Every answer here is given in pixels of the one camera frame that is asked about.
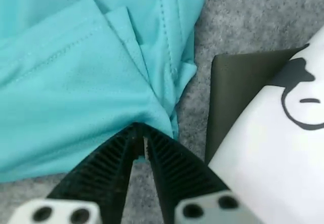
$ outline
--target fabric fold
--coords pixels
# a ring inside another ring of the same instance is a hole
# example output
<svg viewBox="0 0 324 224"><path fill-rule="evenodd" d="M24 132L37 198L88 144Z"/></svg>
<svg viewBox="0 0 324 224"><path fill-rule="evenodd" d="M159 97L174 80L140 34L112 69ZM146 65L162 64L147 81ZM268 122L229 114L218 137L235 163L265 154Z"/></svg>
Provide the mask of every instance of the fabric fold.
<svg viewBox="0 0 324 224"><path fill-rule="evenodd" d="M0 0L0 182L67 172L132 122L177 138L203 1Z"/></svg>

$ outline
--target seam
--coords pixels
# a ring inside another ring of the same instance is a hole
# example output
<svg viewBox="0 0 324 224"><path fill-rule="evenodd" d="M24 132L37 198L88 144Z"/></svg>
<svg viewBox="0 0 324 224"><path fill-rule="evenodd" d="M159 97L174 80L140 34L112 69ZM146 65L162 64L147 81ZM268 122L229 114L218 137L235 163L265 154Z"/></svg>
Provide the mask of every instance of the seam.
<svg viewBox="0 0 324 224"><path fill-rule="evenodd" d="M16 78L16 80L10 82L7 84L7 86L10 86L14 83L17 83L21 80L23 80L24 78L26 78L27 76L35 73L37 70L39 70L40 68L50 64L51 62L54 62L55 60L57 60L59 57L64 56L69 50L71 50L73 47L81 44L82 42L84 42L85 40L87 40L88 38L90 38L92 35L94 35L94 32L98 31L99 29L101 29L101 26L95 27L93 29L90 30L90 33L88 33L86 36L78 39L77 41L74 41L70 44L68 44L67 46L65 46L64 48L62 48L61 50L55 52L54 54L52 54L47 60L43 61L42 63L38 64L37 66L35 66L34 68L32 68L31 70L29 70L28 72L26 72L25 74L19 76L18 78Z"/></svg>
<svg viewBox="0 0 324 224"><path fill-rule="evenodd" d="M90 18L91 18L91 17L85 17L84 19L81 20L81 22L79 22L79 23L76 24L76 25L73 25L73 26L70 27L70 28L67 28L64 32L60 33L59 35L56 36L56 34L55 34L55 36L53 36L52 38L50 38L50 39L47 40L46 42L42 43L39 47L34 47L34 48L32 48L29 52L25 53L23 56L19 57L18 59L15 59L15 60L12 60L12 61L11 61L11 60L7 60L7 61L3 62L4 65L3 65L2 67L0 67L0 69L5 68L5 67L6 67L6 64L8 64L8 63L9 63L9 64L12 64L12 63L21 62L21 61L23 61L23 60L28 59L29 57L31 57L31 56L35 53L35 51L38 51L38 50L41 50L41 49L46 48L46 46L48 46L48 45L49 45L53 40L55 40L55 39L57 39L57 38L63 36L63 35L66 34L68 31L70 31L70 30L72 30L72 29L75 29L75 28L77 28L77 27L83 25L83 24L84 24L86 21L88 21Z"/></svg>
<svg viewBox="0 0 324 224"><path fill-rule="evenodd" d="M171 69L171 63L172 63L172 56L171 56L171 50L170 50L170 43L169 43L169 38L167 35L167 26L166 26L166 19L165 19L165 12L164 12L164 7L163 7L163 1L160 1L160 10L161 10L161 17L162 17L162 24L163 24L163 34L166 37L166 42L167 42L167 48L168 48L168 56L169 56L169 69L170 72L172 73L172 69Z"/></svg>
<svg viewBox="0 0 324 224"><path fill-rule="evenodd" d="M181 38L181 45L183 45L183 34L182 34L182 23L181 23L181 17L180 17L179 0L176 0L176 7L177 7L177 15L178 15L179 25L180 25L180 38Z"/></svg>

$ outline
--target gray felt surface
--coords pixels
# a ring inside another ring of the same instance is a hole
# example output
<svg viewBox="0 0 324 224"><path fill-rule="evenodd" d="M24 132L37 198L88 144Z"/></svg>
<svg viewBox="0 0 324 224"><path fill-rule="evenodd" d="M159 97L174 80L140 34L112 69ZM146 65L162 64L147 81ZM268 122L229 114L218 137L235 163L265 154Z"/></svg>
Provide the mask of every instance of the gray felt surface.
<svg viewBox="0 0 324 224"><path fill-rule="evenodd" d="M324 25L324 0L206 0L196 25L198 73L178 106L180 141L203 157L213 56L301 46ZM0 185L0 223L21 203L45 196L63 175ZM133 167L123 223L163 223L152 172Z"/></svg>

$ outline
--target printed cartoon drawing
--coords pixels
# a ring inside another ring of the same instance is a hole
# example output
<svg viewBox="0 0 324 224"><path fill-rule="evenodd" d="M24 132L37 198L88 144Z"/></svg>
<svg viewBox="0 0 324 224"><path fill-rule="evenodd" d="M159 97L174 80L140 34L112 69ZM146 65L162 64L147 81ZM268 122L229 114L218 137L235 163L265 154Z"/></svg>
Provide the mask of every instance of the printed cartoon drawing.
<svg viewBox="0 0 324 224"><path fill-rule="evenodd" d="M289 120L305 130L324 127L323 50L318 44L307 44L270 83L285 88L283 110Z"/></svg>

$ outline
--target stitching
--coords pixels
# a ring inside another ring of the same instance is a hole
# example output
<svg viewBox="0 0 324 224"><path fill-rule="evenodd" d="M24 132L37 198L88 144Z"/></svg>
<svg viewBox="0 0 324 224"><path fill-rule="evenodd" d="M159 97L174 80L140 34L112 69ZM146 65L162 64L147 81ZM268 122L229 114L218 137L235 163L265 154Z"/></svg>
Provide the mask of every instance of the stitching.
<svg viewBox="0 0 324 224"><path fill-rule="evenodd" d="M71 48L73 48L74 46L80 45L82 42L84 42L85 40L87 40L88 38L90 38L91 36L93 36L94 35L94 32L99 31L101 28L102 28L101 26L98 26L98 27L95 27L95 28L91 29L91 32L88 33L86 36L80 38L79 40L77 40L77 41L75 41L73 43L70 43L69 45L67 45L63 49L59 50L58 52L56 52L55 54L53 54L52 56L50 56L47 60L45 60L43 63L41 63L40 65L36 66L34 69L32 69L31 71L27 72L26 74L24 74L20 78L16 79L13 83L15 83L17 81L20 81L21 79L23 79L26 76L30 75L31 73L35 72L38 68L40 68L42 66L45 66L45 65L48 65L50 62L53 62L54 60L58 59L60 56L63 56ZM92 136L95 136L96 134L97 134L97 132L91 134L90 136L88 136L86 138L91 138ZM47 158L49 158L51 156L56 156L59 153L68 151L69 149L78 149L80 146L84 147L84 146L90 146L92 144L93 144L93 142L89 142L87 144L81 144L80 143L80 144L76 144L76 145L72 145L72 146L67 146L67 147L65 147L63 149L60 149L60 150L57 150L57 151L53 151L53 152L51 152L49 154L40 156L37 159L31 160L31 161L28 161L28 162L24 162L24 163L20 163L17 166L11 168L10 172L15 171L15 170L19 170L21 167L25 167L27 165L31 165L31 164L33 164L35 162L42 161L42 160L46 160Z"/></svg>
<svg viewBox="0 0 324 224"><path fill-rule="evenodd" d="M181 38L181 45L183 43L183 35L182 35L182 23L181 23L181 17L180 17L180 8L179 8L179 0L176 0L176 7L177 7L177 15L179 19L179 25L180 25L180 38Z"/></svg>
<svg viewBox="0 0 324 224"><path fill-rule="evenodd" d="M33 51L33 52L29 51L29 52L27 52L25 55L19 57L19 58L16 59L16 60L13 60L13 61L11 61L11 60L7 60L7 61L3 62L4 65L3 65L2 67L0 67L0 68L5 68L6 64L8 64L8 63L12 64L12 63L21 62L21 61L23 61L23 60L28 59L30 56L32 56L32 55L35 53L35 51L38 51L38 50L40 50L40 49L44 49L46 46L48 46L48 45L50 44L50 42L52 42L52 41L55 40L56 38L58 38L58 37L64 35L64 34L66 33L66 31L70 31L71 29L75 29L75 28L81 26L82 24L84 24L84 23L85 23L87 20L89 20L89 19L90 19L90 17L86 17L86 18L82 19L81 22L79 22L78 24L76 24L76 25L72 26L71 28L66 29L64 32L60 33L58 36L53 36L53 37L50 38L47 42L44 42L44 43L42 43L39 47L34 48L34 51Z"/></svg>
<svg viewBox="0 0 324 224"><path fill-rule="evenodd" d="M167 35L167 27L166 27L164 7L163 7L162 0L159 0L159 1L160 1L160 9L161 9L161 16L162 16L163 33L164 33L164 35L166 37L166 42L167 42L167 46L168 46L168 55L169 55L169 66L170 66L170 69L171 69L172 57L171 57L171 50L170 50L169 38L168 38L168 35Z"/></svg>
<svg viewBox="0 0 324 224"><path fill-rule="evenodd" d="M91 29L90 30L91 32L89 34L87 34L86 36L80 38L79 40L77 40L75 42L72 42L72 43L68 44L63 49L61 49L61 50L57 51L56 53L54 53L53 55L51 55L47 60L43 61L39 65L37 65L34 68L32 68L30 71L28 71L25 74L21 75L16 80L8 83L7 86L12 85L14 83L17 83L17 82L21 81L22 79L24 79L27 76L33 74L34 72L36 72L37 70L39 70L43 66L46 66L46 65L50 64L51 62L55 61L56 59L58 59L59 57L64 56L70 49L72 49L73 47L79 45L80 43L82 43L83 41L85 41L86 39L88 39L89 37L91 37L94 34L94 32L98 31L101 28L102 28L101 26L98 26L98 27L95 27L95 28Z"/></svg>

